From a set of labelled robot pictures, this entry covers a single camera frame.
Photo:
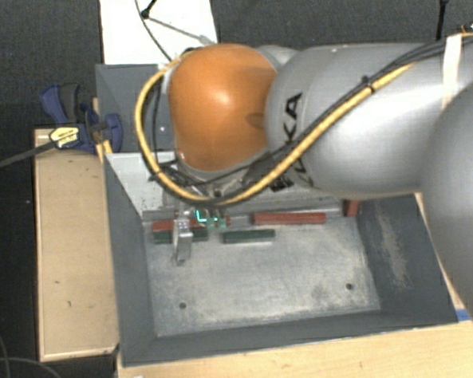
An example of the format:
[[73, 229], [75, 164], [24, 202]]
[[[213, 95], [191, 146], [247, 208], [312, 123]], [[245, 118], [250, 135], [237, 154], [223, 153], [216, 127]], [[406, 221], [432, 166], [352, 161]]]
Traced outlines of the pale grey metal gripper finger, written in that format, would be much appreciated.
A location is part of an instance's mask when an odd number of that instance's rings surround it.
[[180, 217], [174, 221], [172, 227], [172, 262], [181, 266], [191, 259], [193, 241], [190, 219]]

